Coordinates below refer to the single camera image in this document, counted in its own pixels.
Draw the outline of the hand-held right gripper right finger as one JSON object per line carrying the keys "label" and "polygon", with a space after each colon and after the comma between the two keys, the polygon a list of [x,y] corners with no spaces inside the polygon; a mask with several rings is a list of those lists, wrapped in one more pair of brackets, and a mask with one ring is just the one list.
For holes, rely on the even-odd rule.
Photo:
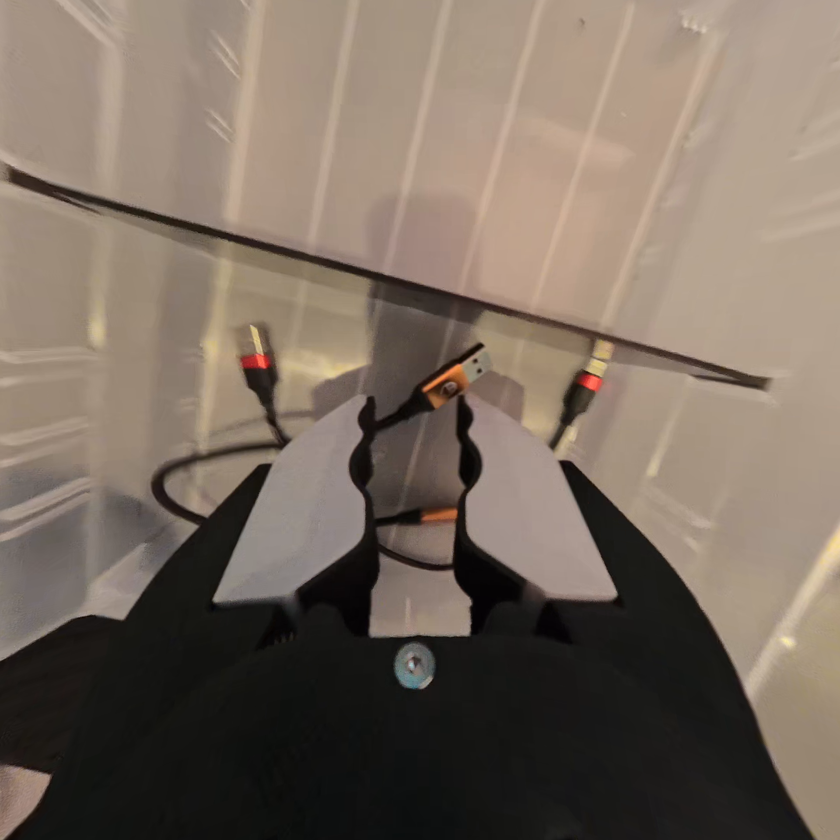
{"label": "hand-held right gripper right finger", "polygon": [[477,604],[517,600],[613,602],[616,586],[552,449],[501,409],[458,401],[459,475],[454,570]]}

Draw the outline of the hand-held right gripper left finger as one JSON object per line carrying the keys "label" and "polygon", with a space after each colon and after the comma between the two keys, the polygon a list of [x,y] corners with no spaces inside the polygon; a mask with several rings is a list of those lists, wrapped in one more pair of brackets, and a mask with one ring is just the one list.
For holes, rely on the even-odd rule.
{"label": "hand-held right gripper left finger", "polygon": [[303,602],[359,562],[378,575],[368,485],[375,400],[357,395],[275,458],[213,595],[216,606]]}

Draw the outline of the black cable orange plug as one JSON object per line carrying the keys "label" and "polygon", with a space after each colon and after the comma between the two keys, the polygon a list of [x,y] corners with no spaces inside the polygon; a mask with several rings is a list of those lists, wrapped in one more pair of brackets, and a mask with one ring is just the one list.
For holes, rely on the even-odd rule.
{"label": "black cable orange plug", "polygon": [[[462,399],[478,379],[491,370],[487,347],[476,343],[466,352],[448,361],[426,379],[415,385],[410,395],[390,414],[371,420],[370,436],[366,444],[372,444],[380,433],[406,424],[424,414],[434,413],[441,407]],[[423,527],[440,524],[456,524],[459,517],[458,505],[446,507],[415,507],[379,517],[375,514],[373,502],[365,503],[365,535],[374,539],[375,550],[387,559],[415,571],[447,572],[454,569],[454,563],[434,563],[400,553],[384,545],[379,539],[379,528]]]}

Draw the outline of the clear plastic bin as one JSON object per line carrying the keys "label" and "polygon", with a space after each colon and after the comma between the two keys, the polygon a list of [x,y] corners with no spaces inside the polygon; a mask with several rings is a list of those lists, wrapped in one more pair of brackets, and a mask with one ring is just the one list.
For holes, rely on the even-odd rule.
{"label": "clear plastic bin", "polygon": [[[838,2],[2,2],[2,164],[757,375],[610,364],[564,454],[676,566],[764,721],[838,722]],[[382,413],[475,340],[548,438],[559,347],[2,177],[2,653],[182,533],[153,469]]]}

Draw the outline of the black bin divider panel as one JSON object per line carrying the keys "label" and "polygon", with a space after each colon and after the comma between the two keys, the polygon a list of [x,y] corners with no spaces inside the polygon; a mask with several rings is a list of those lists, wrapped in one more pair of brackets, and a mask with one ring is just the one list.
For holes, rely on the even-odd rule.
{"label": "black bin divider panel", "polygon": [[71,205],[91,214],[121,219],[124,223],[143,228],[174,242],[193,246],[220,256],[229,250],[232,260],[263,270],[283,266],[305,266],[339,277],[365,281],[367,291],[375,300],[395,306],[412,308],[434,317],[477,323],[481,315],[491,313],[501,320],[501,330],[514,338],[536,340],[559,348],[574,335],[584,340],[605,340],[613,345],[611,364],[642,370],[664,371],[687,375],[700,381],[717,382],[757,392],[768,392],[774,383],[770,375],[751,374],[725,365],[703,361],[675,351],[664,350],[626,338],[608,334],[585,325],[545,318],[538,314],[517,311],[505,306],[479,301],[458,293],[425,287],[410,280],[390,276],[371,269],[345,264],[336,259],[311,255],[298,249],[237,234],[224,228],[206,226],[184,218],[156,213],[148,208],[133,206],[56,184],[22,171],[10,164],[2,164],[3,180],[27,193],[51,201]]}

